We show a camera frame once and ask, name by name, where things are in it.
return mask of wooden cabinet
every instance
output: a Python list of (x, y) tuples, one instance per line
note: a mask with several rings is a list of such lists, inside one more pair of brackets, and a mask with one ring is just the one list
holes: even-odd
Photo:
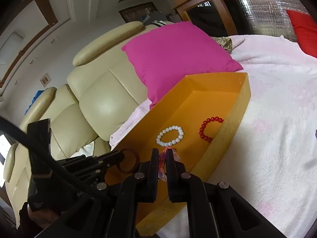
[(184, 21), (191, 21), (210, 36), (244, 34), (243, 15), (235, 0), (174, 0)]

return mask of blue cloth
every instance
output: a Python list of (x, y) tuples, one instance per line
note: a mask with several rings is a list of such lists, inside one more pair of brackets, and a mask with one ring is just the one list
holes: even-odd
[(33, 103), (35, 102), (35, 100), (37, 100), (38, 99), (38, 97), (42, 94), (44, 92), (44, 90), (39, 90), (38, 92), (36, 92), (36, 94), (35, 94), (35, 96), (33, 97), (33, 99), (32, 99), (32, 102), (31, 102), (31, 104), (30, 104), (30, 106), (29, 106), (29, 108), (28, 109), (26, 109), (26, 111), (25, 111), (25, 114), (24, 115), (26, 115), (26, 113), (29, 111), (29, 109), (31, 108), (31, 106), (33, 105)]

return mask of metal screw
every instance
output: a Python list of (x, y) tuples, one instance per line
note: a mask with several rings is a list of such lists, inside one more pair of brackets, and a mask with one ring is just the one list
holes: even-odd
[(143, 173), (136, 173), (136, 174), (134, 174), (134, 178), (136, 178), (136, 179), (142, 179), (142, 178), (144, 178), (144, 174)]
[(107, 188), (107, 184), (105, 182), (100, 182), (100, 183), (97, 184), (96, 187), (97, 187), (97, 190), (102, 191), (102, 190)]
[(191, 178), (191, 174), (185, 172), (185, 173), (182, 173), (182, 174), (181, 174), (181, 177), (182, 177), (183, 179), (189, 179), (189, 178)]
[(229, 184), (228, 184), (227, 182), (225, 182), (225, 181), (221, 181), (221, 182), (219, 183), (219, 187), (220, 187), (221, 189), (226, 189), (226, 188), (229, 187)]

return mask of black cable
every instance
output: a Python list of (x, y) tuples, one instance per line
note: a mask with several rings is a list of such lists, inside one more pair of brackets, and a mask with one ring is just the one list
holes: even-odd
[(29, 151), (33, 152), (39, 159), (41, 159), (48, 167), (50, 167), (56, 174), (58, 174), (61, 178), (65, 179), (71, 185), (76, 188), (86, 192), (94, 198), (102, 199), (103, 202), (108, 205), (112, 204), (111, 199), (102, 192), (99, 192), (97, 189), (91, 188), (77, 177), (69, 173), (66, 169), (61, 167), (51, 156), (49, 153), (43, 153), (46, 151), (35, 139), (27, 135), (25, 132), (20, 130), (14, 124), (9, 122), (0, 116), (0, 129), (10, 135), (12, 138), (16, 139), (23, 146), (25, 146)]

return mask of bracelet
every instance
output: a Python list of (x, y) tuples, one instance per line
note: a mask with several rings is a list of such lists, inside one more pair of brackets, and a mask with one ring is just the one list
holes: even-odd
[(168, 149), (172, 149), (173, 150), (173, 156), (174, 156), (174, 160), (177, 161), (177, 162), (180, 162), (180, 156), (177, 154), (176, 150), (174, 148), (171, 148), (171, 147), (166, 147), (164, 149), (164, 151), (159, 154), (158, 156), (158, 167), (159, 167), (159, 170), (158, 170), (158, 178), (161, 179), (162, 181), (167, 181), (167, 176), (166, 174), (164, 173), (164, 164), (165, 164), (165, 160), (166, 160), (166, 152)]
[[(172, 140), (172, 141), (169, 141), (169, 142), (163, 142), (161, 141), (161, 138), (162, 136), (166, 133), (166, 132), (169, 132), (169, 131), (172, 131), (172, 130), (178, 130), (179, 132), (179, 135), (178, 137), (175, 139), (175, 140)], [(184, 132), (183, 132), (183, 129), (182, 127), (180, 126), (177, 126), (177, 125), (173, 125), (173, 126), (170, 126), (164, 130), (162, 130), (159, 135), (157, 136), (156, 138), (156, 143), (159, 144), (160, 146), (162, 147), (168, 147), (168, 146), (172, 146), (172, 145), (175, 145), (176, 143), (179, 143), (181, 139), (183, 139), (184, 137)]]
[(129, 148), (124, 148), (124, 149), (121, 149), (120, 152), (124, 152), (124, 151), (129, 151), (129, 152), (132, 152), (132, 154), (135, 156), (135, 164), (134, 166), (130, 169), (130, 170), (122, 170), (121, 169), (121, 166), (120, 166), (120, 162), (117, 163), (117, 169), (124, 173), (124, 174), (129, 174), (129, 173), (132, 173), (134, 172), (138, 167), (139, 167), (139, 164), (140, 164), (140, 156), (138, 155), (138, 153), (134, 150), (134, 149), (129, 149)]
[(211, 122), (211, 121), (217, 121), (217, 122), (219, 122), (219, 123), (223, 123), (223, 119), (222, 119), (222, 118), (219, 118), (218, 116), (216, 116), (216, 117), (208, 118), (206, 121), (204, 121), (204, 122), (202, 123), (202, 125), (201, 125), (201, 127), (200, 127), (200, 129), (199, 129), (199, 135), (200, 135), (200, 138), (201, 138), (201, 139), (204, 139), (204, 140), (206, 140), (206, 141), (208, 141), (208, 142), (211, 142), (211, 141), (212, 141), (212, 138), (211, 138), (211, 137), (208, 137), (207, 135), (205, 135), (205, 134), (203, 133), (203, 131), (204, 131), (206, 125), (207, 125), (209, 122)]

